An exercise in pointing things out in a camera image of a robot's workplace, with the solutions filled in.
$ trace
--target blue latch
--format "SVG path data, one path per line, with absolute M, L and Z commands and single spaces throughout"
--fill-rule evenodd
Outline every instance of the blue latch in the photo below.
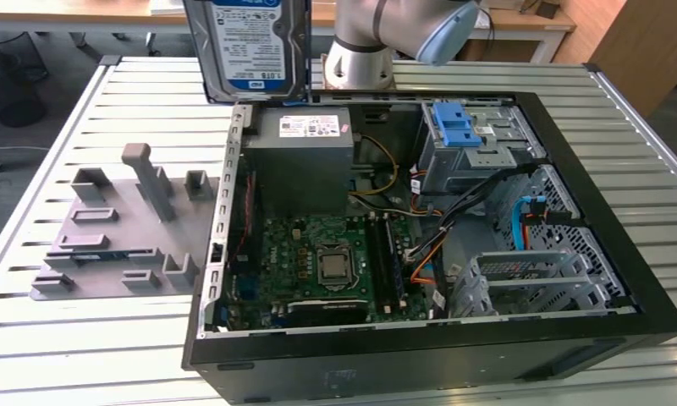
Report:
M 472 117 L 459 103 L 433 103 L 433 118 L 444 137 L 445 146 L 480 146 L 483 139 L 476 136 Z

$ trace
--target hard drive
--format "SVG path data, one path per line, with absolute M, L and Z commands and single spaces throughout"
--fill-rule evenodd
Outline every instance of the hard drive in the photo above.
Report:
M 309 0 L 184 0 L 209 102 L 302 101 Z

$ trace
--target motherboard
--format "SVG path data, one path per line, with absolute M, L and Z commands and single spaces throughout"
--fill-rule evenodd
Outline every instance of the motherboard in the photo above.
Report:
M 425 319 L 422 291 L 390 261 L 410 244 L 401 216 L 265 220 L 260 270 L 232 281 L 232 327 Z

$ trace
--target workbench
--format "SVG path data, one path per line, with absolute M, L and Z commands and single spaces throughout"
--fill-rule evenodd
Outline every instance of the workbench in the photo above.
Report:
M 150 15 L 150 0 L 2 0 L 0 1 L 0 30 L 61 31 L 74 33 L 73 41 L 82 44 L 77 33 L 174 33 L 188 34 L 185 14 Z M 537 41 L 533 63 L 549 63 L 564 35 L 575 23 L 561 11 L 553 19 L 515 10 L 491 10 L 496 39 Z M 333 37 L 334 0 L 313 0 L 313 35 Z M 485 40 L 487 29 L 475 29 L 471 39 Z
M 320 64 L 313 65 L 320 87 Z M 581 66 L 394 65 L 400 89 L 532 91 L 677 306 L 677 159 L 601 73 Z M 221 404 L 180 368 L 190 296 L 34 302 L 30 282 L 68 214 L 80 167 L 134 178 L 128 142 L 169 177 L 221 175 L 230 107 L 209 106 L 192 58 L 100 65 L 0 236 L 0 404 Z M 677 405 L 677 338 L 564 381 L 397 393 L 313 404 Z

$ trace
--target power supply label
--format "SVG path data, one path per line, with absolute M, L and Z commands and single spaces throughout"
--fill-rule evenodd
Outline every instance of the power supply label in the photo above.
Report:
M 282 116 L 278 137 L 338 137 L 338 116 Z
M 273 32 L 280 17 L 281 0 L 213 0 L 222 75 L 241 90 L 284 84 L 284 40 Z

